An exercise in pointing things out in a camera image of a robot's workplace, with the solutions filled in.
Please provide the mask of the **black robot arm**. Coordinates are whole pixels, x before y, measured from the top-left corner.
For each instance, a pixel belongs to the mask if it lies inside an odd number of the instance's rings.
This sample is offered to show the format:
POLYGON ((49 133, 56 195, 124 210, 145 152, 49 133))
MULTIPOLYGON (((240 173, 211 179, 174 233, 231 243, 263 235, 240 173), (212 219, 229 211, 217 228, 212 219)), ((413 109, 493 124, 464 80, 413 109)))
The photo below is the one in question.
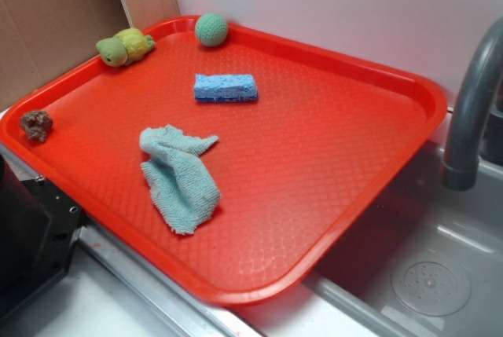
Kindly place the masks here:
POLYGON ((1 320, 66 276, 82 208, 42 175, 20 180, 1 159, 1 320))

